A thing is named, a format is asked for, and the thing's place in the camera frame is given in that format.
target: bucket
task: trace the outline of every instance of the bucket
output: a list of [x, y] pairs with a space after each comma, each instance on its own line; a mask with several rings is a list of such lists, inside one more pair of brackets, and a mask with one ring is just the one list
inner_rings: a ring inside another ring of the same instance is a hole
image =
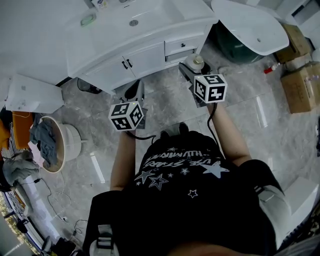
[[51, 116], [44, 116], [40, 120], [51, 123], [55, 136], [57, 163], [43, 168], [49, 173], [60, 172], [65, 163], [79, 156], [81, 151], [81, 137], [75, 127], [70, 124], [62, 124]]

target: black shoe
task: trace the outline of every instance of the black shoe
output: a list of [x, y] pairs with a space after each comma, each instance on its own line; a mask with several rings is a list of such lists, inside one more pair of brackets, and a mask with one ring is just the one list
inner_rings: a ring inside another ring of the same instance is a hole
[[160, 139], [169, 139], [169, 138], [170, 138], [170, 135], [165, 130], [160, 132]]
[[184, 122], [181, 122], [179, 124], [179, 134], [186, 135], [188, 132], [189, 132], [188, 125], [186, 125]]

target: cable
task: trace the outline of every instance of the cable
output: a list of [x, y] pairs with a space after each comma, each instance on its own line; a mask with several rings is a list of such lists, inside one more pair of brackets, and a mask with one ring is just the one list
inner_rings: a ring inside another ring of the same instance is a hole
[[213, 136], [214, 142], [215, 142], [217, 145], [219, 145], [219, 144], [218, 144], [218, 140], [217, 140], [214, 132], [212, 131], [212, 129], [211, 129], [211, 127], [210, 127], [210, 120], [212, 120], [212, 117], [214, 116], [214, 114], [215, 114], [215, 112], [216, 112], [216, 110], [217, 110], [217, 106], [218, 106], [217, 103], [214, 103], [214, 104], [213, 104], [213, 110], [212, 110], [211, 115], [210, 115], [210, 117], [209, 117], [209, 119], [208, 119], [208, 121], [207, 121], [206, 123], [207, 123], [207, 125], [208, 125], [208, 128], [209, 128], [212, 136]]
[[317, 145], [316, 145], [316, 150], [317, 150], [317, 157], [320, 157], [320, 116], [318, 118], [317, 130], [318, 130], [318, 142], [317, 142]]
[[52, 210], [53, 210], [54, 213], [59, 217], [60, 220], [62, 220], [62, 221], [64, 221], [64, 222], [67, 222], [67, 221], [65, 221], [63, 218], [61, 218], [61, 217], [59, 216], [59, 214], [56, 212], [55, 208], [53, 207], [53, 205], [52, 205], [51, 202], [49, 201], [49, 197], [52, 195], [51, 189], [50, 189], [50, 187], [48, 186], [47, 182], [46, 182], [43, 178], [41, 178], [41, 180], [43, 180], [43, 182], [45, 183], [46, 187], [47, 187], [48, 190], [50, 191], [50, 194], [49, 194], [46, 198], [47, 198], [47, 200], [48, 200], [48, 202], [49, 202]]
[[86, 219], [78, 219], [78, 220], [75, 222], [74, 227], [73, 227], [73, 228], [74, 228], [74, 231], [73, 231], [72, 236], [70, 237], [69, 241], [70, 241], [73, 237], [75, 237], [77, 233], [83, 234], [83, 232], [82, 232], [82, 230], [81, 230], [81, 227], [80, 227], [80, 228], [77, 227], [78, 222], [88, 222], [88, 221], [87, 221]]
[[15, 185], [14, 187], [22, 186], [22, 185], [25, 185], [25, 184], [38, 183], [40, 180], [41, 180], [41, 179], [40, 179], [40, 178], [38, 178], [38, 179], [34, 180], [33, 182], [29, 182], [29, 183], [21, 183], [21, 184]]
[[141, 141], [149, 140], [152, 138], [151, 144], [154, 143], [154, 139], [155, 139], [155, 137], [157, 137], [156, 135], [151, 135], [149, 137], [138, 137], [136, 135], [133, 135], [130, 131], [126, 131], [126, 134], [128, 134], [131, 138], [141, 140]]
[[18, 115], [18, 114], [12, 114], [13, 116], [21, 117], [21, 118], [28, 118], [31, 115], [31, 112], [29, 112], [28, 116]]
[[72, 204], [72, 201], [71, 201], [71, 198], [70, 198], [70, 196], [68, 196], [67, 194], [65, 194], [65, 189], [66, 189], [66, 183], [65, 183], [65, 178], [64, 178], [64, 175], [62, 174], [62, 171], [60, 171], [60, 173], [61, 173], [61, 176], [62, 176], [62, 180], [63, 180], [63, 190], [62, 190], [62, 192], [55, 192], [55, 195], [56, 196], [60, 196], [60, 195], [65, 195], [67, 198], [69, 198], [69, 200], [70, 200], [70, 205]]

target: green object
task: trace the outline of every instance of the green object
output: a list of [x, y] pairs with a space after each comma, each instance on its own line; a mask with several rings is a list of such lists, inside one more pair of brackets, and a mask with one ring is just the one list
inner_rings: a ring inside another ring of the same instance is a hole
[[93, 13], [93, 14], [90, 14], [89, 16], [83, 18], [80, 22], [81, 24], [81, 27], [85, 27], [87, 25], [89, 25], [90, 23], [92, 23], [93, 21], [95, 21], [97, 18], [96, 14]]
[[240, 42], [223, 24], [219, 21], [215, 25], [215, 38], [218, 48], [236, 64], [249, 64], [261, 60], [264, 56], [255, 53]]

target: cabinet handle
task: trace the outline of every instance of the cabinet handle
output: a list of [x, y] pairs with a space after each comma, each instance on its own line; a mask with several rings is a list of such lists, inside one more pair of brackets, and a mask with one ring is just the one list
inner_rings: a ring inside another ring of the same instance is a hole
[[126, 60], [126, 62], [128, 62], [128, 64], [129, 64], [130, 68], [132, 68], [132, 67], [133, 67], [133, 66], [131, 65], [131, 63], [130, 63], [130, 60], [129, 60], [129, 59], [127, 59], [127, 60]]
[[126, 64], [125, 64], [125, 62], [124, 62], [124, 61], [122, 61], [122, 64], [123, 64], [124, 68], [127, 70], [127, 69], [128, 69], [128, 67], [126, 66]]

